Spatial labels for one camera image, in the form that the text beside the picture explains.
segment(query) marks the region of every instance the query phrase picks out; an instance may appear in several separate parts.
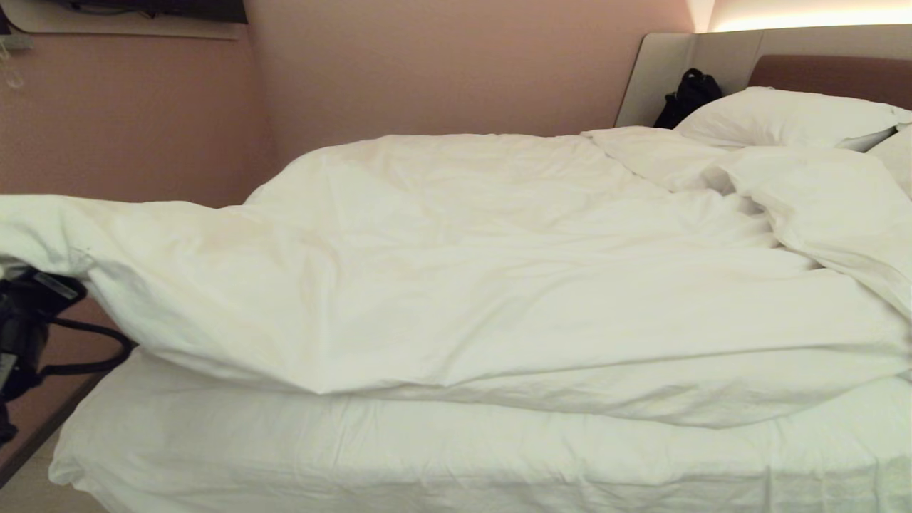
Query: white duvet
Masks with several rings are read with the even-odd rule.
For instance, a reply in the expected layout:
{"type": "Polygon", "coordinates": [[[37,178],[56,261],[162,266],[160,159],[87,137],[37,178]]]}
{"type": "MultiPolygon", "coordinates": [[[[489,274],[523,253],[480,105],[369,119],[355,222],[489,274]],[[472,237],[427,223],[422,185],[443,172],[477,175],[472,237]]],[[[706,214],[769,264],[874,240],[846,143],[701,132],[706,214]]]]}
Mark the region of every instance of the white duvet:
{"type": "Polygon", "coordinates": [[[611,151],[629,135],[365,141],[221,210],[4,196],[0,252],[84,277],[164,359],[282,390],[725,427],[909,369],[912,202],[882,164],[707,152],[673,194],[611,151]]]}

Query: light strip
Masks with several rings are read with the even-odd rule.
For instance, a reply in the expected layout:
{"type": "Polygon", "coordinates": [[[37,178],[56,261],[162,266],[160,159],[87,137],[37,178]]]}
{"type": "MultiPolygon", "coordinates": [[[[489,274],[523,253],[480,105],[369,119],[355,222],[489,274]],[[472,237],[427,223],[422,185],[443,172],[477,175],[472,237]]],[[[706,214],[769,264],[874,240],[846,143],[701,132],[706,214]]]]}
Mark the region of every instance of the light strip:
{"type": "Polygon", "coordinates": [[[830,11],[799,15],[749,17],[723,21],[711,32],[735,32],[798,26],[904,25],[912,24],[912,7],[865,11],[830,11]]]}

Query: white pillow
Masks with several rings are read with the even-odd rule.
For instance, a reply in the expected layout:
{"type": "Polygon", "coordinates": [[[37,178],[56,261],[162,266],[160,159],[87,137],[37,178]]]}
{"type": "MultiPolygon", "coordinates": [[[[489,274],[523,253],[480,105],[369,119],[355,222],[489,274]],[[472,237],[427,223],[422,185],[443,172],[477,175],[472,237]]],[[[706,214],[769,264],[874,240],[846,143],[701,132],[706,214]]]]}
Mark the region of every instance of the white pillow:
{"type": "Polygon", "coordinates": [[[899,188],[912,198],[912,125],[906,125],[898,134],[881,142],[867,154],[880,159],[899,188]]]}
{"type": "Polygon", "coordinates": [[[583,135],[631,172],[672,193],[708,188],[723,194],[733,191],[728,175],[710,166],[733,148],[709,146],[668,129],[647,127],[587,131],[583,135]]]}
{"type": "Polygon", "coordinates": [[[675,131],[716,146],[847,143],[846,149],[864,152],[909,122],[912,112],[885,103],[755,87],[704,105],[675,131]]]}

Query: floor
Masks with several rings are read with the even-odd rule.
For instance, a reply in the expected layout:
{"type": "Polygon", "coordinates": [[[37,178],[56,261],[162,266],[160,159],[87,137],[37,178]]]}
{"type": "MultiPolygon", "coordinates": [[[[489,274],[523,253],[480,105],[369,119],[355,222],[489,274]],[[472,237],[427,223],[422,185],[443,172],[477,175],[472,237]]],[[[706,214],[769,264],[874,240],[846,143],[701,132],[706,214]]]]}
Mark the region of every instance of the floor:
{"type": "Polygon", "coordinates": [[[89,494],[47,480],[57,435],[0,488],[0,513],[107,513],[89,494]]]}

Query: cable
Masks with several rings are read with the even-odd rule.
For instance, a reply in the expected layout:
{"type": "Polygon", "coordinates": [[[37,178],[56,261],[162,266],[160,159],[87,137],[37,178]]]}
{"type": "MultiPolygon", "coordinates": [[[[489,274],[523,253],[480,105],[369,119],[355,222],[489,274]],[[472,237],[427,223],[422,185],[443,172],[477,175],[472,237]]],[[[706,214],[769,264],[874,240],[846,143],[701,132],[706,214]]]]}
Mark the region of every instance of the cable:
{"type": "Polygon", "coordinates": [[[130,13],[139,12],[135,9],[104,9],[104,8],[102,8],[101,10],[97,10],[97,9],[88,9],[87,10],[79,2],[60,2],[60,4],[62,6],[64,6],[67,9],[67,11],[70,11],[71,13],[76,13],[79,15],[88,15],[88,16],[120,16],[120,15],[128,15],[130,13]]]}
{"type": "Polygon", "coordinates": [[[0,23],[6,23],[7,25],[11,26],[12,28],[18,30],[19,32],[22,32],[23,34],[28,34],[28,32],[26,32],[22,28],[19,28],[19,26],[17,26],[15,23],[13,23],[13,20],[9,19],[9,16],[7,16],[6,13],[3,12],[2,5],[0,5],[0,23]]]}
{"type": "Polygon", "coordinates": [[[70,330],[88,331],[89,333],[97,333],[98,335],[110,337],[120,342],[121,349],[120,353],[117,356],[108,358],[104,361],[97,361],[93,363],[72,363],[69,365],[46,365],[40,373],[42,379],[45,376],[51,375],[72,376],[75,374],[94,374],[96,372],[111,371],[126,361],[130,356],[130,353],[133,351],[133,348],[137,345],[136,342],[128,339],[127,336],[123,333],[105,328],[103,326],[96,326],[95,324],[88,324],[87,322],[79,322],[78,320],[69,319],[53,319],[49,322],[51,324],[56,324],[70,330]]]}

